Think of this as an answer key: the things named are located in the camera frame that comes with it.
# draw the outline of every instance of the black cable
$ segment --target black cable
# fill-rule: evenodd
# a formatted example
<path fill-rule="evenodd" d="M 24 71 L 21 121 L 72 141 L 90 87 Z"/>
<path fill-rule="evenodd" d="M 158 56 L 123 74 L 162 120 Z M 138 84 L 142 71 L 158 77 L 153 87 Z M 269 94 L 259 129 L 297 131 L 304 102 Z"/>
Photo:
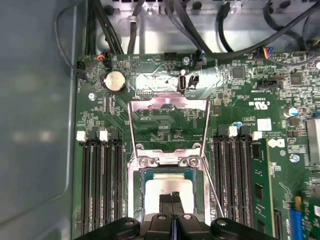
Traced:
<path fill-rule="evenodd" d="M 112 54 L 118 54 L 118 51 L 117 51 L 117 48 L 115 46 L 114 40 L 111 38 L 111 36 L 109 34 L 109 31 L 108 31 L 108 28 L 107 28 L 104 20 L 102 19 L 101 15 L 99 14 L 98 9 L 95 7 L 93 10 L 94 10 L 94 13 L 96 15 L 96 18 L 99 21 L 99 24 L 100 24 L 101 28 L 102 28 L 103 34 L 105 36 L 105 40 L 109 44 L 110 52 Z"/>
<path fill-rule="evenodd" d="M 236 58 L 236 57 L 241 56 L 243 54 L 248 54 L 252 51 L 255 51 L 257 48 L 259 48 L 261 46 L 266 46 L 266 45 L 272 43 L 273 41 L 275 41 L 276 39 L 281 37 L 284 33 L 286 33 L 288 30 L 290 30 L 292 27 L 294 27 L 296 24 L 301 22 L 304 18 L 310 16 L 315 11 L 319 10 L 320 1 L 317 1 L 309 9 L 304 11 L 302 14 L 300 14 L 294 20 L 292 20 L 286 26 L 284 26 L 281 30 L 274 33 L 273 35 L 266 38 L 265 40 L 255 44 L 255 45 L 252 45 L 250 47 L 247 47 L 245 49 L 242 49 L 240 51 L 229 52 L 229 53 L 213 53 L 210 50 L 210 48 L 207 46 L 205 41 L 199 35 L 198 31 L 196 30 L 195 26 L 193 25 L 192 21 L 190 20 L 186 10 L 182 6 L 180 0 L 173 0 L 173 4 L 174 4 L 175 10 L 176 10 L 181 22 L 182 22 L 182 25 L 195 38 L 195 40 L 199 43 L 200 47 L 204 50 L 204 52 L 214 59 L 226 60 L 226 59 Z"/>
<path fill-rule="evenodd" d="M 145 1 L 146 0 L 138 0 L 132 13 L 133 17 L 137 17 L 140 14 L 142 5 L 145 3 Z M 130 40 L 128 44 L 127 54 L 134 54 L 136 38 L 137 38 L 137 23 L 131 22 L 130 23 Z"/>
<path fill-rule="evenodd" d="M 185 35 L 188 39 L 191 40 L 191 42 L 196 46 L 197 49 L 201 50 L 201 47 L 197 43 L 197 41 L 194 39 L 193 36 L 178 22 L 178 20 L 175 18 L 172 8 L 171 8 L 171 3 L 169 0 L 164 0 L 164 5 L 166 9 L 166 14 L 168 15 L 168 18 L 172 22 L 172 24 L 183 34 Z"/>
<path fill-rule="evenodd" d="M 106 25 L 107 32 L 111 36 L 111 38 L 114 42 L 115 49 L 116 49 L 117 53 L 124 54 L 124 51 L 121 47 L 121 44 L 120 44 L 120 41 L 119 41 L 118 36 L 116 34 L 116 31 L 115 31 L 114 27 L 112 26 L 107 14 L 105 13 L 104 8 L 102 7 L 100 0 L 93 0 L 93 1 L 94 1 L 93 4 L 94 4 L 96 10 L 98 11 L 98 14 L 96 13 L 96 15 L 97 15 L 97 17 L 98 17 L 98 15 L 100 15 L 101 19 L 104 22 L 104 25 Z"/>
<path fill-rule="evenodd" d="M 96 54 L 96 16 L 92 0 L 88 0 L 88 14 L 86 18 L 84 44 L 85 55 Z"/>
<path fill-rule="evenodd" d="M 306 20 L 304 21 L 303 29 L 302 29 L 302 35 L 304 35 L 304 36 L 307 35 L 309 22 L 310 22 L 310 17 L 307 17 Z M 315 56 L 320 56 L 320 51 L 314 51 L 314 50 L 312 50 L 312 49 L 307 45 L 307 42 L 306 42 L 306 41 L 304 41 L 303 44 L 304 44 L 304 47 L 306 48 L 306 50 L 308 51 L 309 54 L 312 54 L 312 55 L 315 55 Z"/>
<path fill-rule="evenodd" d="M 61 40 L 60 40 L 60 34 L 59 34 L 59 19 L 60 17 L 68 10 L 73 9 L 74 7 L 82 4 L 84 2 L 84 0 L 78 0 L 75 1 L 74 3 L 72 3 L 71 5 L 65 7 L 64 9 L 62 9 L 60 12 L 58 12 L 57 15 L 55 15 L 54 17 L 54 21 L 53 21 L 53 32 L 54 32 L 54 36 L 55 36 L 55 41 L 56 41 L 56 45 L 59 49 L 59 53 L 61 54 L 64 62 L 76 73 L 78 74 L 85 74 L 89 71 L 91 71 L 98 63 L 98 61 L 94 61 L 93 63 L 91 63 L 89 66 L 86 67 L 85 70 L 81 70 L 78 69 L 76 66 L 74 66 L 70 60 L 68 59 L 65 50 L 61 44 Z"/>
<path fill-rule="evenodd" d="M 218 14 L 216 15 L 216 21 L 218 24 L 218 34 L 220 41 L 224 47 L 224 49 L 228 53 L 233 53 L 233 49 L 230 47 L 228 44 L 226 37 L 225 37 L 225 32 L 224 32 L 224 20 L 227 18 L 228 13 L 230 11 L 230 2 L 227 2 L 225 5 L 222 5 Z"/>
<path fill-rule="evenodd" d="M 263 8 L 263 17 L 264 17 L 264 20 L 266 21 L 266 23 L 269 25 L 270 28 L 272 28 L 275 31 L 279 31 L 279 30 L 283 29 L 284 26 L 278 25 L 276 23 L 276 21 L 272 18 L 271 13 L 270 13 L 270 5 L 271 4 L 272 4 L 272 0 L 268 0 L 267 4 Z M 285 35 L 293 38 L 297 42 L 297 44 L 298 44 L 298 46 L 300 48 L 300 51 L 305 51 L 306 50 L 306 48 L 304 46 L 304 40 L 300 36 L 300 34 L 296 33 L 293 30 L 288 30 L 285 33 Z"/>

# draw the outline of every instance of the motherboard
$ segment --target motherboard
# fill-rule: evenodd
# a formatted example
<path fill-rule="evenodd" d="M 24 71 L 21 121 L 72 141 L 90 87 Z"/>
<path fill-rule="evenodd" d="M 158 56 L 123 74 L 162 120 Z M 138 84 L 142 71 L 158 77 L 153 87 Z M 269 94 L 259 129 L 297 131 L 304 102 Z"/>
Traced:
<path fill-rule="evenodd" d="M 319 239 L 318 110 L 320 58 L 107 55 L 77 80 L 72 239 L 142 221 L 176 192 L 207 224 L 224 216 L 280 240 Z"/>

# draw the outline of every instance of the mounting screw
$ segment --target mounting screw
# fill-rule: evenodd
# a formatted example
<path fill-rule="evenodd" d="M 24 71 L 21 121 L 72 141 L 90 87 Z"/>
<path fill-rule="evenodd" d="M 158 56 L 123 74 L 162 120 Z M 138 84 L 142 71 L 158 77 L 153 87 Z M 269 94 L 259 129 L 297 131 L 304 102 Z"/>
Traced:
<path fill-rule="evenodd" d="M 190 220 L 191 219 L 191 216 L 189 214 L 186 214 L 186 215 L 183 215 L 183 218 L 185 220 Z"/>
<path fill-rule="evenodd" d="M 225 221 L 223 221 L 223 220 L 218 220 L 216 223 L 219 224 L 220 226 L 226 226 L 227 225 L 227 223 Z"/>
<path fill-rule="evenodd" d="M 300 156 L 297 154 L 291 154 L 290 155 L 290 161 L 293 163 L 297 163 L 300 161 Z"/>
<path fill-rule="evenodd" d="M 190 159 L 190 161 L 189 161 L 189 164 L 191 165 L 191 166 L 196 166 L 196 165 L 198 165 L 198 159 L 196 159 L 195 157 L 193 157 L 193 158 L 191 158 Z"/>
<path fill-rule="evenodd" d="M 139 166 L 146 167 L 148 166 L 149 160 L 147 158 L 140 158 L 139 159 Z"/>
<path fill-rule="evenodd" d="M 182 62 L 184 65 L 188 65 L 190 63 L 190 57 L 188 56 L 185 56 L 183 59 L 182 59 Z"/>
<path fill-rule="evenodd" d="M 235 14 L 236 12 L 237 12 L 237 7 L 236 6 L 231 7 L 230 13 Z"/>
<path fill-rule="evenodd" d="M 126 226 L 130 226 L 130 225 L 133 225 L 134 222 L 133 222 L 133 221 L 126 221 L 124 224 L 125 224 Z"/>
<path fill-rule="evenodd" d="M 90 99 L 90 101 L 94 101 L 96 100 L 96 95 L 94 93 L 89 93 L 88 98 Z"/>
<path fill-rule="evenodd" d="M 148 15 L 152 15 L 153 12 L 154 12 L 154 10 L 153 10 L 152 7 L 148 7 L 148 8 L 146 9 L 146 13 L 147 13 Z"/>

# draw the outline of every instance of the side panel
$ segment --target side panel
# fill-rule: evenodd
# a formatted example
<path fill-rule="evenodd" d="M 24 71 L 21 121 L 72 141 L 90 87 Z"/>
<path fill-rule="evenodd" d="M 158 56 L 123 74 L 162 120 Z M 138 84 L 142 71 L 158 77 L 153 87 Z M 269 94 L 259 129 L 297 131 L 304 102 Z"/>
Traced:
<path fill-rule="evenodd" d="M 71 1 L 3 1 L 0 9 L 0 239 L 70 239 L 74 81 L 53 36 Z M 71 56 L 71 10 L 61 41 Z"/>

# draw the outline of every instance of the capacitor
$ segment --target capacitor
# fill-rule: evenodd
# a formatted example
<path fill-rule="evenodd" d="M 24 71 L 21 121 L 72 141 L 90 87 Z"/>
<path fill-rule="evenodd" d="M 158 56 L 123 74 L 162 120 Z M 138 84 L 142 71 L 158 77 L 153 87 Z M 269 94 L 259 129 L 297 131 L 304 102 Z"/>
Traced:
<path fill-rule="evenodd" d="M 236 126 L 237 129 L 239 129 L 243 126 L 242 122 L 240 122 L 240 121 L 237 121 L 236 123 L 234 123 L 234 125 Z"/>
<path fill-rule="evenodd" d="M 112 94 L 119 94 L 127 87 L 126 78 L 119 71 L 109 72 L 105 78 L 102 78 L 101 84 Z"/>
<path fill-rule="evenodd" d="M 297 163 L 300 161 L 300 156 L 297 154 L 291 154 L 290 155 L 290 161 L 293 163 Z"/>
<path fill-rule="evenodd" d="M 298 109 L 296 107 L 290 107 L 283 113 L 286 118 L 292 118 L 298 116 Z"/>
<path fill-rule="evenodd" d="M 320 110 L 318 110 L 318 111 L 316 111 L 316 112 L 314 113 L 314 117 L 315 117 L 315 118 L 320 118 Z"/>

